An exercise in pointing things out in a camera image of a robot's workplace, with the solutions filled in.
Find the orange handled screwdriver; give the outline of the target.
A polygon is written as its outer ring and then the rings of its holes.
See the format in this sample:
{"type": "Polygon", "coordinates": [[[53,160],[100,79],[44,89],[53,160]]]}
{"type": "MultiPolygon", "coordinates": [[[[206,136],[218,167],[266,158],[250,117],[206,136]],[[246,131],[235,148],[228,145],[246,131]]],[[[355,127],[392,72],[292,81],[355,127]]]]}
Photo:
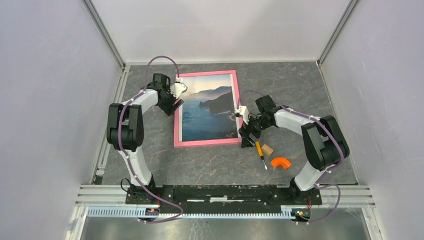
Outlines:
{"type": "Polygon", "coordinates": [[[257,150],[257,152],[258,152],[259,158],[260,158],[260,159],[261,159],[261,161],[263,162],[264,169],[265,169],[265,170],[267,170],[267,169],[268,169],[268,167],[267,167],[266,162],[265,162],[265,156],[264,156],[264,153],[263,153],[263,151],[262,151],[262,148],[261,148],[261,145],[260,145],[259,141],[256,141],[256,142],[255,142],[255,147],[256,147],[256,150],[257,150]]]}

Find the pink wooden photo frame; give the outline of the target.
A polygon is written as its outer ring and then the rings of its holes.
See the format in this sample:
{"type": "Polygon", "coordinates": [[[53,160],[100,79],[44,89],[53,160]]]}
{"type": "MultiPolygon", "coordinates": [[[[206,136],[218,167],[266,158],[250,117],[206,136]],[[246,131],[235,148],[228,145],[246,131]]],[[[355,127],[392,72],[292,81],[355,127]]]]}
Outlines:
{"type": "Polygon", "coordinates": [[[187,86],[174,114],[175,148],[240,144],[242,119],[235,110],[240,97],[235,70],[181,73],[187,86]]]}

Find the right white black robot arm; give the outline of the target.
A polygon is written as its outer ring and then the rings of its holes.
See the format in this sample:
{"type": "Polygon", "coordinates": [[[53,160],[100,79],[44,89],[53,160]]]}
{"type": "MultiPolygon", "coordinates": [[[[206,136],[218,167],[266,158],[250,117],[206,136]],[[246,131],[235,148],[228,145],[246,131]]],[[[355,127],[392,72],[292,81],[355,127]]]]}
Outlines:
{"type": "Polygon", "coordinates": [[[316,117],[298,112],[286,105],[276,103],[269,95],[256,101],[258,114],[250,114],[246,106],[239,102],[235,115],[242,119],[238,133],[241,147],[259,147],[257,140],[262,131],[270,128],[283,128],[302,137],[307,162],[289,184],[289,199],[302,204],[309,198],[318,181],[327,172],[341,164],[350,154],[349,146],[337,120],[327,115],[316,117]]]}

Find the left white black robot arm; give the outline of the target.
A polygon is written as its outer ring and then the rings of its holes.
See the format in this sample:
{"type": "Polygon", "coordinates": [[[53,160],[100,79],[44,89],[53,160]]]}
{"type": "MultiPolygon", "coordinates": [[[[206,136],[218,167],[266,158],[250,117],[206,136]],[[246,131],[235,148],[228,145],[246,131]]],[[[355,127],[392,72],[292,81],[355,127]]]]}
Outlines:
{"type": "Polygon", "coordinates": [[[172,116],[184,103],[180,96],[188,87],[176,79],[171,83],[169,76],[153,74],[152,81],[135,96],[108,107],[106,140],[119,152],[130,174],[129,194],[138,194],[145,204],[157,198],[153,174],[148,169],[142,144],[145,139],[144,113],[157,106],[167,116],[172,116]]]}

